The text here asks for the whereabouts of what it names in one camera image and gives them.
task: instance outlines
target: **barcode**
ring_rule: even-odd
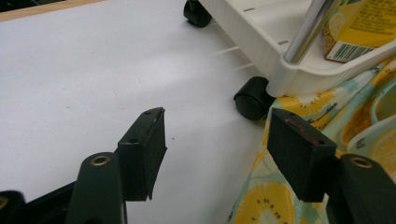
[[[332,48],[332,51],[329,53],[328,58],[346,63],[356,58],[359,58],[361,55],[366,54],[373,49],[375,48],[367,48],[338,42]]]

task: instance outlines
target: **brass grommet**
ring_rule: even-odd
[[[101,165],[105,165],[109,161],[110,161],[110,158],[108,156],[98,156],[91,160],[91,165],[101,166]]]
[[[0,196],[0,210],[8,204],[8,198]]]
[[[373,164],[363,158],[354,157],[350,159],[350,161],[361,168],[366,168],[366,169],[373,168]]]

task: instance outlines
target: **yellow package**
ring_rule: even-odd
[[[395,38],[395,0],[342,0],[324,27],[325,58],[347,63]]]

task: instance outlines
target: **wooden edge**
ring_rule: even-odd
[[[33,16],[55,10],[61,10],[70,7],[78,7],[90,3],[101,2],[103,0],[66,0],[57,3],[46,4],[37,7],[27,7],[0,13],[0,21],[9,21],[17,18]]]

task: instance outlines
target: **patterned fabric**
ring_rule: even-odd
[[[337,156],[360,154],[379,162],[396,182],[396,59],[317,94],[281,97],[272,107],[300,115],[337,145]],[[229,223],[328,223],[323,203],[303,203],[294,195],[262,145]]]

